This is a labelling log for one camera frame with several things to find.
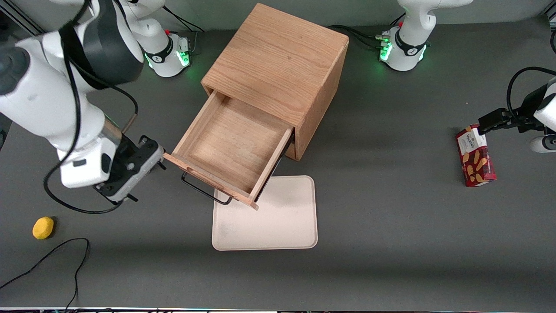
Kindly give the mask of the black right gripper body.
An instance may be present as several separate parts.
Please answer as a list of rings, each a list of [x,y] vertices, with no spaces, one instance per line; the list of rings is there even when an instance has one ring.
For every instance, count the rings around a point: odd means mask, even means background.
[[[163,160],[165,149],[147,136],[135,144],[123,136],[111,164],[109,178],[93,188],[110,202],[121,202]]]

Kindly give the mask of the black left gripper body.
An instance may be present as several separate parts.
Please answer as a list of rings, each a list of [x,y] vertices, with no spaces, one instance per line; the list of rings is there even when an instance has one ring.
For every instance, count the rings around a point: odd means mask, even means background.
[[[549,132],[547,130],[547,127],[540,123],[540,121],[538,121],[538,119],[533,116],[536,110],[540,107],[545,97],[547,85],[548,84],[546,83],[526,95],[526,97],[524,97],[523,99],[522,105],[516,109],[513,109],[511,104],[513,84],[511,83],[508,85],[506,104],[509,111],[510,120],[509,124],[506,126],[506,129],[512,129],[513,127],[516,127],[519,133],[524,133],[530,130],[542,131],[544,133]]]

